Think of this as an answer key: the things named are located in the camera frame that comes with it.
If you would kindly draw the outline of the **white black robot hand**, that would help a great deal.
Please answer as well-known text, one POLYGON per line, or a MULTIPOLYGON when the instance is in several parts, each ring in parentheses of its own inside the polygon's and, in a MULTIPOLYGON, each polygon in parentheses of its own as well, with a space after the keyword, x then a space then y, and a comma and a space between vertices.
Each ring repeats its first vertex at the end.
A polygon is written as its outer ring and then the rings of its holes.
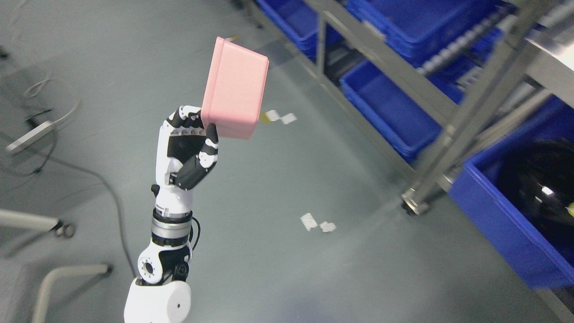
POLYGON ((201 108, 182 105, 163 121, 156 153, 155 209, 162 217, 183 218, 192 211, 193 189, 218 160, 217 127, 205 126, 201 108))

